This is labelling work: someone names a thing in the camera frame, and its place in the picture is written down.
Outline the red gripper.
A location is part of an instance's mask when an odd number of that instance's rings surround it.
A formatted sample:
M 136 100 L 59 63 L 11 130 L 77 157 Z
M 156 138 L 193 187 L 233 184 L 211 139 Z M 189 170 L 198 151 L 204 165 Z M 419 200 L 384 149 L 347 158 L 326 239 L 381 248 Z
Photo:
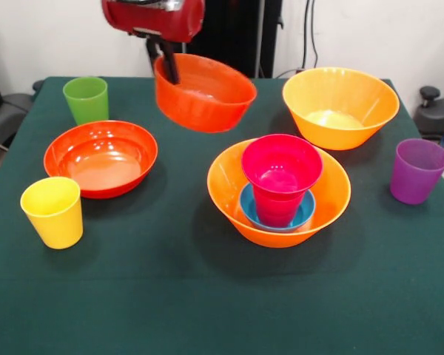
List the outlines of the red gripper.
M 151 68 L 164 54 L 167 80 L 179 84 L 180 77 L 173 45 L 169 42 L 189 43 L 202 28 L 204 1 L 102 1 L 104 17 L 111 27 L 126 33 L 147 36 L 146 48 Z

